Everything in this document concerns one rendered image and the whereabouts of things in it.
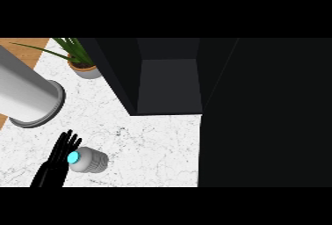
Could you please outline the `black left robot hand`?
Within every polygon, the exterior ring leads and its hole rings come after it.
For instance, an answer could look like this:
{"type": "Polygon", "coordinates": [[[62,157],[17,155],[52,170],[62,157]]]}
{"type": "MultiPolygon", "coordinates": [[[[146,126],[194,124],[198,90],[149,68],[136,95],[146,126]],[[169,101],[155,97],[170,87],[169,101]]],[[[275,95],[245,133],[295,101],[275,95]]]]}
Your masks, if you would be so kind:
{"type": "Polygon", "coordinates": [[[80,147],[81,138],[73,130],[64,132],[56,140],[49,159],[40,165],[31,187],[58,188],[64,186],[70,171],[68,155],[80,147]]]}

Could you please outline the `dark grey cabinet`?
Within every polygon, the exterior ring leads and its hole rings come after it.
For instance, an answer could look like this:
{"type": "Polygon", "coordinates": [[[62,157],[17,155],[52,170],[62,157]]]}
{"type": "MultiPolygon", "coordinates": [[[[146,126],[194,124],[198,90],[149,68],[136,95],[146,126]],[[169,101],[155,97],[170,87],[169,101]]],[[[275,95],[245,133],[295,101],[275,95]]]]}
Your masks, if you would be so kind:
{"type": "Polygon", "coordinates": [[[130,115],[202,114],[235,38],[81,38],[130,115]]]}

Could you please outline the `dark grey cabinet door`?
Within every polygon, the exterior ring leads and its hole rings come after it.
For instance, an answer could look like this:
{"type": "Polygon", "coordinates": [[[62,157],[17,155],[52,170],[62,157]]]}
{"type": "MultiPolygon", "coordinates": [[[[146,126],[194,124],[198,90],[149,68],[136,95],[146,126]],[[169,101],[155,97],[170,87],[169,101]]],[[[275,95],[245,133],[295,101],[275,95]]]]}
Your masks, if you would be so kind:
{"type": "Polygon", "coordinates": [[[332,38],[239,40],[200,137],[200,186],[332,186],[332,38]]]}

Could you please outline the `clear bottle with cyan cap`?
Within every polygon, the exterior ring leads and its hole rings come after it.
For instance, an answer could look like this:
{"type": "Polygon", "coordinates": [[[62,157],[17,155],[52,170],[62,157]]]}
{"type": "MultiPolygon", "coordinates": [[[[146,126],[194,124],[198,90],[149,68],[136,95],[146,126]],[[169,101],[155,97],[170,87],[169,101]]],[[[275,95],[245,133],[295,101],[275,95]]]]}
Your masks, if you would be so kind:
{"type": "Polygon", "coordinates": [[[68,155],[70,169],[80,173],[102,173],[108,162],[108,155],[89,147],[80,147],[68,155]]]}

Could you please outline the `large white cylinder appliance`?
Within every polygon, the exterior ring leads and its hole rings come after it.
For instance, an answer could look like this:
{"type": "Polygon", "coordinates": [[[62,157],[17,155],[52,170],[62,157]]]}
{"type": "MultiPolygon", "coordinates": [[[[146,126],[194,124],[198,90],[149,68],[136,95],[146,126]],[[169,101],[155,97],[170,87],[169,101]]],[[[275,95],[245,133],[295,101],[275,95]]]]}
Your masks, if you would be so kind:
{"type": "Polygon", "coordinates": [[[22,128],[43,126],[58,115],[67,93],[0,46],[0,113],[22,128]]]}

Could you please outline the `green potted plant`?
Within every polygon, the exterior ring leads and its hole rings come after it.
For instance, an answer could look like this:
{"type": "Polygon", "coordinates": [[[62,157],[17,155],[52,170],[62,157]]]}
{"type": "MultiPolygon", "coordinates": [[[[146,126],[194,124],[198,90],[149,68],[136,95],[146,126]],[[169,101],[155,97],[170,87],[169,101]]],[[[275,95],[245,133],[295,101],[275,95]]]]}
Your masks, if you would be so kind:
{"type": "Polygon", "coordinates": [[[46,48],[36,47],[27,44],[18,43],[19,46],[33,48],[36,50],[40,50],[49,54],[53,54],[59,58],[62,58],[68,65],[76,72],[76,74],[83,79],[96,79],[102,77],[102,72],[98,69],[98,66],[89,56],[89,53],[79,41],[77,38],[53,38],[56,43],[59,44],[62,50],[67,52],[68,55],[59,54],[46,48]]]}

